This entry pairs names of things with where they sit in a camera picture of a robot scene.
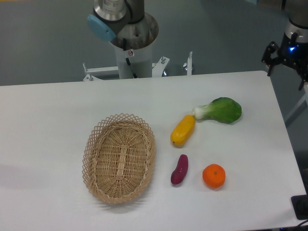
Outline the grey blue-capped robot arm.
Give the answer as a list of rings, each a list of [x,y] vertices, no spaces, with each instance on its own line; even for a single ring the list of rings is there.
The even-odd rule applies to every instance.
[[[308,2],[306,0],[253,0],[289,14],[281,45],[272,41],[261,61],[270,76],[277,65],[287,66],[301,78],[299,88],[308,83]],[[142,0],[96,0],[87,17],[91,31],[114,47],[119,77],[142,78],[163,75],[169,59],[152,63],[153,42],[158,35],[157,21],[144,11]]]

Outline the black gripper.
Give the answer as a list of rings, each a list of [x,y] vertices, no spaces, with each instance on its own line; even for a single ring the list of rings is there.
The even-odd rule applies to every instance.
[[[298,90],[302,90],[308,82],[308,43],[300,41],[300,33],[291,33],[289,38],[284,35],[281,46],[274,41],[265,48],[262,56],[262,63],[268,67],[267,76],[270,77],[274,67],[283,64],[297,71],[301,78]]]

